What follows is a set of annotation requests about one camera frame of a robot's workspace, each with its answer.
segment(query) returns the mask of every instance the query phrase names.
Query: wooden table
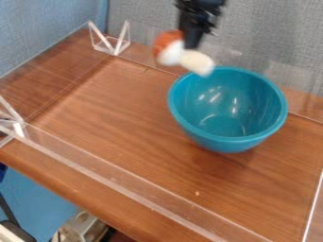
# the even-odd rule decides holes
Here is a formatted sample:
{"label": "wooden table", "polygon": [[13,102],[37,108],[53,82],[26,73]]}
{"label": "wooden table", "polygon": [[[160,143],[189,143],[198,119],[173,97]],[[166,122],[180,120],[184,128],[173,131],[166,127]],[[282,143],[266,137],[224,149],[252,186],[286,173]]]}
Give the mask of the wooden table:
{"label": "wooden table", "polygon": [[[0,94],[56,137],[266,239],[301,241],[323,167],[321,99],[285,90],[298,115],[258,147],[217,154],[174,124],[166,108],[174,79],[94,52],[81,31],[2,79]],[[294,104],[294,96],[306,102]],[[137,241],[208,241],[20,142],[1,149],[0,158]],[[82,165],[104,172],[100,164]]]}

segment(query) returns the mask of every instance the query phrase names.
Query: gray backdrop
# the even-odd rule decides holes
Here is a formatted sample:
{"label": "gray backdrop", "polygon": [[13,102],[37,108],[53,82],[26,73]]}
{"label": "gray backdrop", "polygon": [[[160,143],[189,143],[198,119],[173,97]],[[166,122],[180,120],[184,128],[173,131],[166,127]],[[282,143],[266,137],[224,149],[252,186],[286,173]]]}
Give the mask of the gray backdrop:
{"label": "gray backdrop", "polygon": [[[108,31],[124,19],[132,40],[150,44],[157,32],[176,27],[173,0],[110,0]],[[323,95],[323,1],[228,0],[218,36],[201,50],[222,64],[264,73],[276,83]]]}
{"label": "gray backdrop", "polygon": [[0,0],[0,77],[85,21],[104,29],[106,0]]}

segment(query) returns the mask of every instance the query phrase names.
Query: orange object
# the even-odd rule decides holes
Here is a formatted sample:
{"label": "orange object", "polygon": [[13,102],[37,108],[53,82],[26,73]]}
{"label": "orange object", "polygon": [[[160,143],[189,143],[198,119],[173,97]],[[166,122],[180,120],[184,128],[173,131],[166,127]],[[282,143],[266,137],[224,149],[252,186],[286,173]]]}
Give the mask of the orange object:
{"label": "orange object", "polygon": [[152,46],[153,56],[157,57],[160,52],[169,46],[173,41],[180,41],[184,39],[182,32],[180,30],[170,30],[162,32],[154,40]]}

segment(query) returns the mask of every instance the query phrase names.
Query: bowl rim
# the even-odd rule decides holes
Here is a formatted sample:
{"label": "bowl rim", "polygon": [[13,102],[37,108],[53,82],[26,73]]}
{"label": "bowl rim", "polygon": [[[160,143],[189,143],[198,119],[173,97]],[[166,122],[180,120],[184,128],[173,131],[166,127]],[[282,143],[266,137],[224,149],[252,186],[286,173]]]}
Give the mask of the bowl rim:
{"label": "bowl rim", "polygon": [[229,137],[229,136],[220,136],[220,135],[214,135],[212,133],[208,133],[206,131],[201,130],[200,128],[197,128],[196,126],[193,126],[186,120],[185,118],[180,115],[180,113],[176,110],[176,107],[173,105],[173,92],[176,87],[178,86],[178,84],[185,81],[185,79],[189,76],[194,76],[196,74],[189,72],[185,75],[182,75],[181,77],[178,77],[178,79],[174,81],[173,85],[170,86],[170,89],[168,91],[168,107],[170,110],[170,113],[173,115],[174,120],[178,122],[178,124],[182,125],[184,129],[188,130],[189,132],[192,132],[194,135],[204,137],[206,139],[210,140],[216,140],[218,142],[234,142],[234,143],[241,143],[245,141],[253,141],[253,140],[260,140],[260,139],[265,139],[265,137],[268,137],[285,123],[286,117],[288,117],[288,102],[285,99],[285,96],[282,94],[282,91],[278,89],[278,87],[276,86],[276,84],[264,76],[261,76],[260,74],[245,70],[242,68],[238,67],[232,67],[232,66],[217,66],[213,70],[213,73],[217,70],[222,70],[222,71],[234,71],[234,72],[240,72],[244,73],[249,76],[253,76],[254,78],[257,78],[261,82],[264,82],[269,88],[273,90],[274,94],[278,97],[280,100],[280,104],[281,104],[281,110],[280,110],[280,114],[278,117],[274,121],[274,123],[262,131],[260,131],[258,133],[250,134],[250,135],[245,135],[245,136],[236,136],[236,137]]}

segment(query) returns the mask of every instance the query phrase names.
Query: bowl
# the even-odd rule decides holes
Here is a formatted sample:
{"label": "bowl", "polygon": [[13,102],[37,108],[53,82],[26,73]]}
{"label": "bowl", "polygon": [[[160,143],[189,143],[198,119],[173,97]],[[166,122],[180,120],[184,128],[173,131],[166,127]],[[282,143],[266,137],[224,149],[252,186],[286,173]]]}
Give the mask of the bowl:
{"label": "bowl", "polygon": [[168,93],[173,118],[201,147],[224,153],[253,148],[284,125],[288,103],[258,74],[221,66],[202,78],[189,73]]}

